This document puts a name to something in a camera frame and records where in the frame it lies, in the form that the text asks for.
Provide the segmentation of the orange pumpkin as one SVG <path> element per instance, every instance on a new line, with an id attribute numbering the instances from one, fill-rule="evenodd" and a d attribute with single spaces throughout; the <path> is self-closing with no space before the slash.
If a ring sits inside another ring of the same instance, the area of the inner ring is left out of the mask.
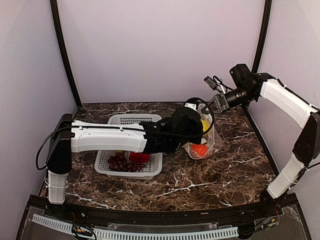
<path id="1" fill-rule="evenodd" d="M 191 152 L 196 157 L 203 157 L 208 151 L 208 147 L 205 144 L 192 144 Z"/>

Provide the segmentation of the dark red grape bunch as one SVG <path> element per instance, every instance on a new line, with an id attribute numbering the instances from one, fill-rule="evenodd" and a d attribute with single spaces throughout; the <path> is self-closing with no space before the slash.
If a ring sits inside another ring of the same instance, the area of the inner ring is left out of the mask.
<path id="1" fill-rule="evenodd" d="M 146 167 L 142 162 L 130 161 L 121 152 L 117 152 L 114 156 L 110 156 L 107 163 L 109 170 L 115 172 L 140 172 Z"/>

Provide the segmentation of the white plastic basket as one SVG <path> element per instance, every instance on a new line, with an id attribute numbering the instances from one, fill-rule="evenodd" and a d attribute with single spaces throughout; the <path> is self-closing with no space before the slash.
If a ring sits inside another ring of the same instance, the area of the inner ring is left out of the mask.
<path id="1" fill-rule="evenodd" d="M 108 120 L 109 125 L 131 125 L 141 122 L 157 122 L 162 117 L 158 114 L 133 113 L 116 114 Z M 111 178 L 151 180 L 162 170 L 161 153 L 142 156 L 130 151 L 100 150 L 97 153 L 94 168 L 99 174 Z"/>

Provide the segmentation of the clear zip top bag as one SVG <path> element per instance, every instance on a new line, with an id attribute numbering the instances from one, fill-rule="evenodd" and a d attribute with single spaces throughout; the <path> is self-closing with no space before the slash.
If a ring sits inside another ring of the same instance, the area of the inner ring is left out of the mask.
<path id="1" fill-rule="evenodd" d="M 203 103 L 200 103 L 198 105 L 197 112 L 200 114 L 201 120 L 207 120 L 207 121 L 210 121 L 212 123 L 213 119 L 212 119 L 211 114 L 210 113 L 202 113 L 202 109 L 204 107 L 205 107 L 205 105 Z M 190 142 L 186 143 L 183 146 L 184 150 L 188 153 L 188 155 L 192 159 L 194 159 L 194 160 L 203 160 L 203 159 L 206 159 L 206 158 L 210 157 L 212 154 L 218 152 L 219 150 L 221 150 L 222 146 L 223 146 L 223 141 L 222 141 L 221 137 L 219 136 L 219 134 L 217 133 L 217 131 L 216 131 L 215 127 L 214 127 L 212 135 L 209 135 L 207 137 L 202 137 L 202 139 L 201 139 L 201 144 L 205 144 L 207 146 L 207 152 L 203 157 L 196 157 L 192 153 L 192 151 L 191 151 L 192 144 L 194 144 L 194 143 L 190 143 Z"/>

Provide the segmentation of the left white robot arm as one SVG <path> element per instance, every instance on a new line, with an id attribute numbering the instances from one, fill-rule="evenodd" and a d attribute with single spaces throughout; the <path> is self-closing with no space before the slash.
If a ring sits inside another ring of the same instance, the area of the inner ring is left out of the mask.
<path id="1" fill-rule="evenodd" d="M 139 154 L 172 154 L 186 143 L 200 144 L 203 135 L 200 114 L 188 107 L 177 108 L 170 117 L 158 121 L 132 124 L 99 124 L 73 120 L 64 114 L 54 131 L 42 142 L 36 153 L 49 144 L 47 160 L 41 171 L 47 170 L 48 201 L 60 218 L 71 213 L 65 203 L 68 174 L 72 170 L 72 154 L 87 151 L 126 151 Z"/>

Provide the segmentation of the red bell pepper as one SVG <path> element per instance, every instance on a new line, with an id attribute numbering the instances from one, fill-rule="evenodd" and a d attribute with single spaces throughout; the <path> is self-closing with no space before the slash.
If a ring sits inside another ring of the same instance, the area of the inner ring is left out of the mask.
<path id="1" fill-rule="evenodd" d="M 131 152 L 128 159 L 131 162 L 147 163 L 150 160 L 150 154 Z"/>

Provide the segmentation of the yellow bell pepper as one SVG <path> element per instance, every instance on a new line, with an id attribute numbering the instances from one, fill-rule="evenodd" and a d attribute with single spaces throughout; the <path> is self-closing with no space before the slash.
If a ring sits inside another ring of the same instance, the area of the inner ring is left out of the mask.
<path id="1" fill-rule="evenodd" d="M 206 132 L 209 129 L 209 127 L 211 125 L 211 122 L 207 121 L 207 120 L 204 120 L 204 119 L 202 119 L 201 122 L 202 122 L 202 126 L 203 126 L 203 132 Z M 212 126 L 210 131 L 208 131 L 206 134 L 203 134 L 202 136 L 203 137 L 208 137 L 209 135 L 212 135 L 213 134 L 213 130 L 214 130 L 214 126 Z"/>

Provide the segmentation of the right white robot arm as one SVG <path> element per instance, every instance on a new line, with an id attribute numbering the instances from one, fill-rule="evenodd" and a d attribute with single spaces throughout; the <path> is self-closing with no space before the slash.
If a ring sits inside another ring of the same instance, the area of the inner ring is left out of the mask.
<path id="1" fill-rule="evenodd" d="M 305 171 L 313 167 L 312 161 L 320 154 L 320 110 L 302 100 L 279 79 L 267 73 L 238 75 L 232 71 L 231 74 L 236 88 L 220 89 L 208 103 L 210 110 L 223 113 L 263 98 L 280 108 L 301 128 L 288 163 L 266 189 L 268 197 L 255 205 L 255 213 L 260 217 L 266 217 L 275 208 L 272 199 L 278 199 L 292 185 L 297 184 Z"/>

